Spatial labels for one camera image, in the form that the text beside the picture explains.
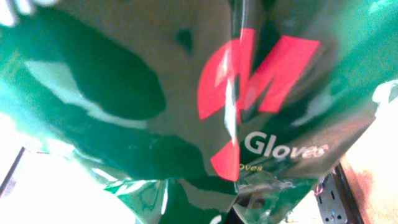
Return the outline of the green 3M gloves package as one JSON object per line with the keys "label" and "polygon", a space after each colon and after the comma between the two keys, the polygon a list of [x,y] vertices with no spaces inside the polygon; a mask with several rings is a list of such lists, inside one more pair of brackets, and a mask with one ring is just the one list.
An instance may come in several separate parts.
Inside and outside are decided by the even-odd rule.
{"label": "green 3M gloves package", "polygon": [[278,223],[396,98],[396,1],[1,2],[41,221]]}

